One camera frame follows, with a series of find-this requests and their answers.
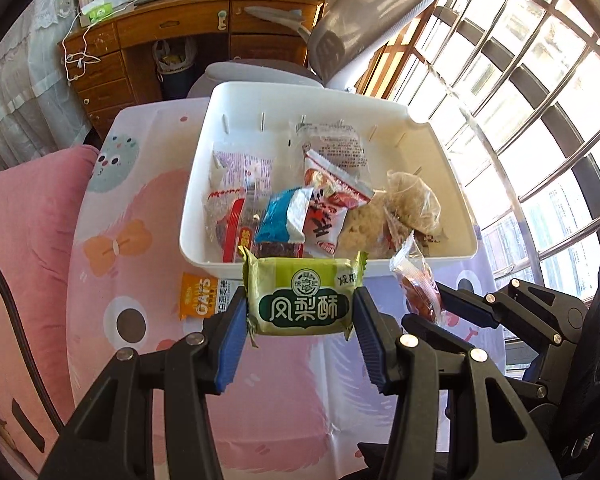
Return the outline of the orange white oats bar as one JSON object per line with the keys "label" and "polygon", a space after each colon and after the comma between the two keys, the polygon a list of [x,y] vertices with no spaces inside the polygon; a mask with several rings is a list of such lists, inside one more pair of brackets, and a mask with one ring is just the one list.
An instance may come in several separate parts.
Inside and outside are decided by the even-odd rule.
{"label": "orange white oats bar", "polygon": [[184,273],[178,300],[178,317],[181,320],[211,318],[212,315],[225,312],[241,284],[241,281],[230,278]]}

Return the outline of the metal window guard bars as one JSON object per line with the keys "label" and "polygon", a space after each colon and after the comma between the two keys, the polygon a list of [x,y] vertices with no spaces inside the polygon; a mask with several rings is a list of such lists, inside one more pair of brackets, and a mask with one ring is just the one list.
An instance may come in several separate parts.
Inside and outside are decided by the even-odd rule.
{"label": "metal window guard bars", "polygon": [[434,128],[494,281],[594,296],[600,36],[571,0],[437,0],[356,88]]}

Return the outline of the clear bag pale pastry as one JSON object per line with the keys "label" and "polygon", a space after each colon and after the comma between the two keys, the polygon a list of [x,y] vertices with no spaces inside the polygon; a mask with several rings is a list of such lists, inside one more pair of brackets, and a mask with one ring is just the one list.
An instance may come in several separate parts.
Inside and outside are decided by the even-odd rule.
{"label": "clear bag pale pastry", "polygon": [[434,191],[416,174],[387,172],[386,205],[404,226],[428,236],[441,232],[441,205]]}

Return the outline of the small orange snack sachet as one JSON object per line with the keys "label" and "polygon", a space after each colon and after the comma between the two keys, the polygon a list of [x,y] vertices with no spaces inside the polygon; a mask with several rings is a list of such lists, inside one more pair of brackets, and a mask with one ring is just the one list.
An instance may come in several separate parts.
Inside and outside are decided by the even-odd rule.
{"label": "small orange snack sachet", "polygon": [[391,257],[389,269],[404,292],[407,312],[437,324],[442,318],[440,292],[414,233]]}

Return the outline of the green pineapple cake packet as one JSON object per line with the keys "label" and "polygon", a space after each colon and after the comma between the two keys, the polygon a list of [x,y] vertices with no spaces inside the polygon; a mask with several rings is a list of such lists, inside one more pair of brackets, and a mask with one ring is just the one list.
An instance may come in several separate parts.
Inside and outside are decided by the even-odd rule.
{"label": "green pineapple cake packet", "polygon": [[352,259],[311,259],[259,258],[244,246],[239,251],[253,347],[259,336],[350,337],[353,294],[363,285],[366,252]]}

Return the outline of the black waste bin with bag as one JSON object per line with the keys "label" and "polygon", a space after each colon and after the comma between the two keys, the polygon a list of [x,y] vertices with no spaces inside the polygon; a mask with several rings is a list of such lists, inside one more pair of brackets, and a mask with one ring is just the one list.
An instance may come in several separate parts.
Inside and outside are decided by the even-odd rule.
{"label": "black waste bin with bag", "polygon": [[184,99],[194,83],[197,48],[193,37],[158,40],[152,45],[157,78],[165,100]]}

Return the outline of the wooden desk with drawers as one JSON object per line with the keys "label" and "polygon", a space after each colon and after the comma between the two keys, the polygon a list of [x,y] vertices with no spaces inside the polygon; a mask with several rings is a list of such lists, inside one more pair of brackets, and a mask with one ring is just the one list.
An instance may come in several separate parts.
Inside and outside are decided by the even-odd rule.
{"label": "wooden desk with drawers", "polygon": [[195,45],[194,74],[213,62],[270,58],[306,65],[306,43],[279,24],[247,13],[266,6],[300,16],[307,29],[320,18],[321,0],[160,0],[132,4],[91,28],[76,26],[59,44],[70,87],[92,127],[104,138],[125,107],[164,99],[154,45],[176,52]]}

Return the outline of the red white cartoon snack packet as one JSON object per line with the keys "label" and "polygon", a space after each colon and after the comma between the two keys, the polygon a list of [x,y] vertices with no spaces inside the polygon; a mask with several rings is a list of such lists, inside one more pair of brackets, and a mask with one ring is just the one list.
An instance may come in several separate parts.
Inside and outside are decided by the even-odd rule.
{"label": "red white cartoon snack packet", "polygon": [[313,150],[304,152],[303,162],[304,186],[313,190],[303,228],[304,251],[314,258],[332,258],[347,212],[369,203],[374,192]]}

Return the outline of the grey office chair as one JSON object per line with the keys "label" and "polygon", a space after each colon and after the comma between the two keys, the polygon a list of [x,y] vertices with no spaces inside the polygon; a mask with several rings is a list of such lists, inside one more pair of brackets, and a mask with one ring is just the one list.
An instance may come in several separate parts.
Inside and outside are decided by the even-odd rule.
{"label": "grey office chair", "polygon": [[307,68],[282,60],[243,58],[209,65],[189,89],[188,97],[210,96],[230,81],[298,84],[351,91],[366,72],[374,53],[436,0],[337,0],[308,29],[300,15],[268,6],[247,6],[261,21],[293,30],[308,47]]}

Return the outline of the green tissue box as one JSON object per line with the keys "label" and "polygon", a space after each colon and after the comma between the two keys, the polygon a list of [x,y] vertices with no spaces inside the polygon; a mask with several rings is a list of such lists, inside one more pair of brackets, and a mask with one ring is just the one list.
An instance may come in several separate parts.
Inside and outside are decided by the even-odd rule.
{"label": "green tissue box", "polygon": [[113,13],[114,6],[110,2],[105,2],[92,6],[91,9],[86,12],[86,16],[91,23],[98,23]]}

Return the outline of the cartoon printed bed sheet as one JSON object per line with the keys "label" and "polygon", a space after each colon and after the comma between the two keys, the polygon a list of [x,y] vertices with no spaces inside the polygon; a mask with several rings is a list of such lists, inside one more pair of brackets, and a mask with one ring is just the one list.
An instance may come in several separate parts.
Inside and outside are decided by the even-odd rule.
{"label": "cartoon printed bed sheet", "polygon": [[[263,110],[206,99],[121,112],[100,148],[67,148],[0,172],[0,269],[62,418],[119,349],[170,348],[225,309],[240,266],[206,271],[198,229],[180,243],[204,118],[239,119],[258,141]],[[370,383],[352,337],[262,337],[210,402],[233,479],[327,479],[358,470],[361,442],[387,440],[394,403]]]}

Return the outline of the white plastic storage bin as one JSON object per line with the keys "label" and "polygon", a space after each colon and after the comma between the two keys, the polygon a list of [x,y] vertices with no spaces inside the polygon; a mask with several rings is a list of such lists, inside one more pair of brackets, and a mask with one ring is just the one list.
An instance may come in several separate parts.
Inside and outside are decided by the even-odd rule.
{"label": "white plastic storage bin", "polygon": [[298,84],[211,93],[180,229],[183,257],[239,278],[242,253],[368,255],[385,275],[404,243],[438,268],[475,255],[474,222],[427,124],[393,102]]}

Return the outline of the blue foil snack packet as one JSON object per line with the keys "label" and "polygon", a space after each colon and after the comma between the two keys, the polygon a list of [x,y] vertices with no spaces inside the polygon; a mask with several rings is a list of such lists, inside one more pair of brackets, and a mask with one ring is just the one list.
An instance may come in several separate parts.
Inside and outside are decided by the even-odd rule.
{"label": "blue foil snack packet", "polygon": [[306,241],[303,228],[312,194],[312,188],[288,188],[273,195],[254,241],[257,244],[303,244]]}

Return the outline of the white lace covered piano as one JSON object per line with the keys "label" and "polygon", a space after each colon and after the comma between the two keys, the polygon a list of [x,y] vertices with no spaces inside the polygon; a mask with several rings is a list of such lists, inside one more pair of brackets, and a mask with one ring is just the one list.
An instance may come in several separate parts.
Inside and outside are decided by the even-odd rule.
{"label": "white lace covered piano", "polygon": [[60,40],[76,0],[33,0],[0,42],[0,171],[81,144],[91,130]]}

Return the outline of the red white noodle snack packet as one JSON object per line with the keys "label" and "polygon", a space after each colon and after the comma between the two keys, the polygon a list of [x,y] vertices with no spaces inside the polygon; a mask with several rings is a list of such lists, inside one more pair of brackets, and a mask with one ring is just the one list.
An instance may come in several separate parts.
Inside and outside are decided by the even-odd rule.
{"label": "red white noodle snack packet", "polygon": [[270,158],[214,151],[210,192],[204,202],[209,240],[219,248],[220,261],[242,260],[239,247],[251,250],[272,194]]}

